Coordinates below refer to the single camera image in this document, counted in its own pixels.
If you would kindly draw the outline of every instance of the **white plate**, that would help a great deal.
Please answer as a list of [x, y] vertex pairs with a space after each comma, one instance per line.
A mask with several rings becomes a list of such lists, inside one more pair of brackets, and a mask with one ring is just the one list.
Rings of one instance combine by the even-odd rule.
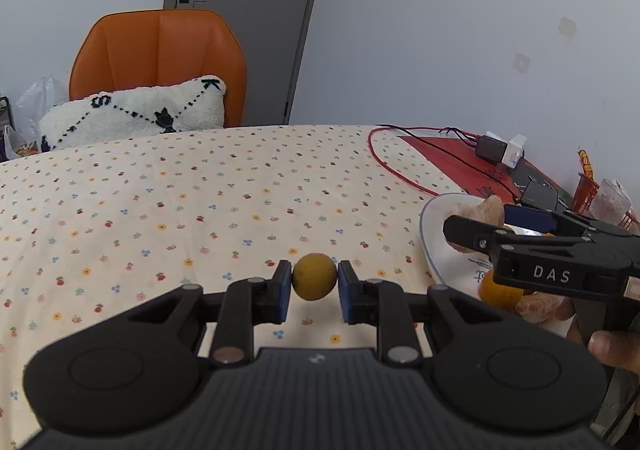
[[[437, 283], [475, 298], [479, 298], [478, 284], [482, 277], [493, 268], [489, 257], [476, 251], [460, 253], [453, 249], [444, 237], [442, 224], [456, 205], [476, 206], [482, 201], [474, 195], [442, 194], [426, 203], [420, 214], [420, 239], [431, 276]], [[510, 227], [519, 235], [540, 235], [530, 229]]]

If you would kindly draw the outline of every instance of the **red cable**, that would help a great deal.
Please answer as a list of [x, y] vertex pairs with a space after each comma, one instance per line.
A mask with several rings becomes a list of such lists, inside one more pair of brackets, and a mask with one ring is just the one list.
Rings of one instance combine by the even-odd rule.
[[[412, 127], [405, 127], [407, 130], [438, 130], [438, 131], [442, 131], [445, 130], [443, 128], [436, 128], [434, 126], [412, 126]], [[393, 168], [391, 168], [386, 161], [383, 161], [382, 159], [380, 159], [380, 157], [378, 157], [378, 154], [376, 154], [375, 150], [373, 150], [373, 144], [371, 142], [371, 136], [373, 136], [373, 134], [375, 132], [379, 132], [381, 130], [395, 130], [394, 128], [389, 128], [387, 126], [382, 126], [380, 128], [374, 128], [371, 132], [369, 132], [369, 136], [367, 137], [367, 143], [369, 144], [369, 150], [371, 150], [371, 155], [373, 156], [373, 159], [375, 159], [376, 161], [378, 161], [378, 163], [380, 163], [380, 165], [385, 168], [386, 170], [389, 170], [393, 175], [399, 177], [400, 179], [402, 179], [403, 181], [411, 184], [412, 187], [414, 188], [418, 188], [420, 191], [423, 192], [427, 192], [428, 194], [431, 195], [435, 195], [436, 197], [440, 194], [437, 194], [436, 192], [425, 188], [424, 186], [419, 185], [418, 183], [413, 182], [411, 179], [408, 179], [407, 177], [403, 176], [400, 172], [394, 170]], [[464, 130], [462, 130], [463, 133], [474, 136], [474, 137], [478, 137], [476, 134], [472, 134], [470, 132], [465, 132]]]

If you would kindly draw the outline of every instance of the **black embroidered pattern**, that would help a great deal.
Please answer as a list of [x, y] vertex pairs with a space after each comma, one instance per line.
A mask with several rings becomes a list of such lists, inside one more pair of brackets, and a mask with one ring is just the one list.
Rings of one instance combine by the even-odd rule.
[[111, 96], [96, 96], [91, 100], [91, 106], [94, 108], [100, 108], [102, 105], [108, 105], [111, 102]]
[[200, 80], [204, 84], [205, 90], [208, 89], [211, 85], [215, 86], [218, 90], [220, 89], [220, 80]]
[[492, 195], [495, 195], [494, 189], [491, 188], [491, 186], [481, 186], [479, 188], [476, 188], [476, 191], [486, 199], [488, 199]]
[[170, 132], [175, 132], [174, 127], [174, 118], [167, 112], [166, 107], [162, 109], [162, 112], [154, 112], [156, 114], [156, 125], [161, 128], [164, 128], [164, 131], [161, 134], [168, 134]]

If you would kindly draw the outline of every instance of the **black cable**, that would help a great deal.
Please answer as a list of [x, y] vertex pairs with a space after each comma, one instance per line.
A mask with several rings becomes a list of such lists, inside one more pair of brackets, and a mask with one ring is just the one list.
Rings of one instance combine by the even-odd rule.
[[638, 396], [640, 396], [640, 385], [636, 387], [636, 390], [632, 394], [631, 398], [629, 398], [629, 401], [625, 403], [625, 406], [623, 406], [622, 410], [618, 413], [618, 416], [616, 417], [616, 419], [613, 420], [613, 423], [611, 423], [611, 426], [607, 428], [607, 431], [604, 433], [604, 436], [602, 436], [603, 441], [606, 442], [607, 439], [609, 439], [609, 436], [613, 433], [616, 427], [620, 424], [620, 421], [622, 421], [623, 417], [626, 416], [626, 413], [636, 402], [636, 400], [638, 399]]
[[460, 161], [461, 163], [463, 163], [463, 165], [468, 166], [469, 168], [475, 170], [476, 172], [480, 172], [482, 175], [484, 175], [485, 177], [491, 179], [493, 182], [498, 183], [500, 186], [502, 186], [505, 190], [507, 190], [510, 194], [511, 194], [511, 198], [513, 199], [513, 202], [515, 204], [519, 204], [520, 203], [520, 198], [513, 192], [513, 190], [511, 190], [506, 184], [504, 184], [504, 182], [500, 181], [500, 179], [495, 178], [494, 176], [488, 174], [487, 172], [485, 172], [484, 170], [481, 170], [480, 168], [477, 168], [475, 166], [473, 166], [470, 163], [467, 163], [464, 159], [460, 159], [460, 157], [458, 157], [457, 155], [455, 155], [452, 152], [449, 152], [448, 150], [445, 150], [444, 148], [435, 145], [433, 143], [429, 143], [429, 141], [427, 141], [424, 137], [420, 137], [414, 133], [412, 133], [410, 130], [407, 130], [406, 128], [402, 128], [401, 126], [397, 126], [397, 125], [378, 125], [378, 126], [383, 126], [386, 128], [394, 128], [396, 130], [402, 130], [405, 134], [409, 134], [411, 137], [416, 138], [418, 141], [421, 141], [422, 143], [428, 144], [431, 147], [434, 147], [448, 155], [450, 155], [451, 157], [453, 157], [454, 159], [457, 159], [458, 161]]
[[468, 132], [465, 132], [464, 130], [460, 130], [460, 128], [457, 128], [455, 126], [445, 126], [445, 127], [441, 128], [440, 130], [438, 130], [438, 132], [444, 132], [445, 130], [447, 131], [447, 134], [449, 132], [454, 132], [458, 137], [460, 137], [460, 139], [462, 139], [461, 136], [464, 136], [465, 139], [468, 139], [472, 143], [477, 143], [478, 142], [478, 138], [476, 136], [471, 135]]
[[454, 128], [451, 126], [447, 126], [446, 128], [441, 128], [440, 130], [438, 130], [438, 132], [442, 133], [445, 130], [447, 131], [447, 135], [449, 134], [449, 132], [453, 132], [455, 135], [458, 136], [458, 138], [460, 139], [460, 141], [462, 141], [462, 143], [464, 143], [470, 148], [476, 148], [476, 145], [478, 144], [478, 139], [476, 139], [475, 137], [470, 137], [459, 128]]

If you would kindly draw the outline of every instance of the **white pillow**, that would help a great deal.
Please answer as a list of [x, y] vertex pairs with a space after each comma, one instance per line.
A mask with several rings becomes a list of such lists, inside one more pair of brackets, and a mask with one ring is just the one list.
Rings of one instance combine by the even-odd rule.
[[100, 92], [54, 106], [40, 120], [42, 151], [113, 139], [222, 128], [226, 84], [201, 76], [173, 86]]

